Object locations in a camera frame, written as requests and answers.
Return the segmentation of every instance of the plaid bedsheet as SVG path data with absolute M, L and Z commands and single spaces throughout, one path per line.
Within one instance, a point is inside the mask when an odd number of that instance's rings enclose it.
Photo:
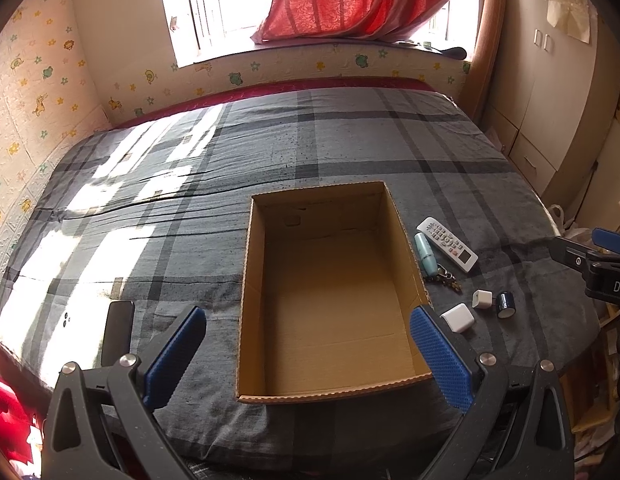
M 561 368 L 593 341 L 597 317 L 580 277 L 549 257 L 545 209 L 452 102 L 433 92 L 335 88 L 184 112 L 76 145 L 12 254 L 0 342 L 53 387 L 66 361 L 99 361 L 110 301 L 136 304 L 132 351 L 198 304 L 206 338 L 155 413 L 179 453 L 330 470 L 431 448 L 458 417 L 433 381 L 315 404 L 234 399 L 250 196 L 361 180 L 386 182 L 410 234 L 433 216 L 478 254 L 467 276 L 449 265 L 461 296 L 428 286 L 437 312 L 471 303 L 477 288 L 512 291 L 512 318 L 475 313 L 466 337 L 477 351 L 513 364 L 550 358 Z

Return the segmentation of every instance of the drawer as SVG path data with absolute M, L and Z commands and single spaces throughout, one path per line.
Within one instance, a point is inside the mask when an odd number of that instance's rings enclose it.
M 494 129 L 503 145 L 501 153 L 508 155 L 517 136 L 516 127 L 501 115 L 493 106 L 485 105 L 484 116 L 481 118 L 481 130 L 487 132 L 489 128 Z
M 538 195 L 546 190 L 554 176 L 554 168 L 521 133 L 510 150 L 510 160 Z

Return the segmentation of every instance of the window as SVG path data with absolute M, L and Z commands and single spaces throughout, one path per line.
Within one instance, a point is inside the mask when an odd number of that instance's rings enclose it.
M 479 23 L 479 0 L 450 0 L 428 23 L 424 23 L 410 39 L 415 43 L 429 41 L 443 50 L 462 46 L 472 60 Z
M 178 66 L 253 50 L 250 39 L 272 0 L 164 0 L 165 16 Z M 438 49 L 462 46 L 471 59 L 479 0 L 450 0 L 411 40 Z

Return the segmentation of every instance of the red mattress edge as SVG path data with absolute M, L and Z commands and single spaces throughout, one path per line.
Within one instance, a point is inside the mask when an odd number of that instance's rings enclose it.
M 322 77 L 314 79 L 295 79 L 292 81 L 280 81 L 276 83 L 264 83 L 246 88 L 234 88 L 225 92 L 197 97 L 190 101 L 178 103 L 155 112 L 144 114 L 134 119 L 125 121 L 113 127 L 113 130 L 129 128 L 147 121 L 155 121 L 162 117 L 167 117 L 180 112 L 188 112 L 197 108 L 205 108 L 239 99 L 250 97 L 261 97 L 264 95 L 280 94 L 296 90 L 308 90 L 314 88 L 353 88 L 353 87 L 372 87 L 372 88 L 402 88 L 407 90 L 423 90 L 434 92 L 429 84 L 417 79 L 407 77 Z

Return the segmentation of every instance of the white charger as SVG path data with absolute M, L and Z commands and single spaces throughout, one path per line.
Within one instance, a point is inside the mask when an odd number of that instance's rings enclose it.
M 461 334 L 474 324 L 474 316 L 465 303 L 459 303 L 457 306 L 452 307 L 449 311 L 441 314 L 441 317 L 446 320 L 450 330 L 458 334 Z
M 472 295 L 472 308 L 492 307 L 492 293 L 490 290 L 476 290 Z

